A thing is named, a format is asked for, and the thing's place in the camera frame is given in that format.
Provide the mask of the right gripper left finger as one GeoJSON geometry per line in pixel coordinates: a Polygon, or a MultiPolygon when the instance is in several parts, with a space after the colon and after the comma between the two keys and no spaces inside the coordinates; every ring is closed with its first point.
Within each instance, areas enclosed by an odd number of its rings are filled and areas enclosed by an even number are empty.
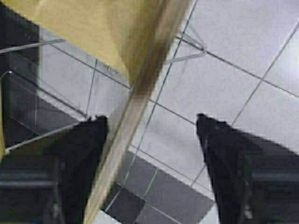
{"type": "Polygon", "coordinates": [[[48,136],[49,144],[26,144],[0,161],[3,224],[81,224],[108,134],[97,116],[48,136]]]}

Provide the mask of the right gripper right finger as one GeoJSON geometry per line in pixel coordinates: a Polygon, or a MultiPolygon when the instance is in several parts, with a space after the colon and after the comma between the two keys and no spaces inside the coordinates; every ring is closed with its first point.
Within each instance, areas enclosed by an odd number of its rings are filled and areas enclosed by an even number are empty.
{"type": "Polygon", "coordinates": [[[299,156],[198,114],[196,132],[222,224],[296,224],[299,156]]]}

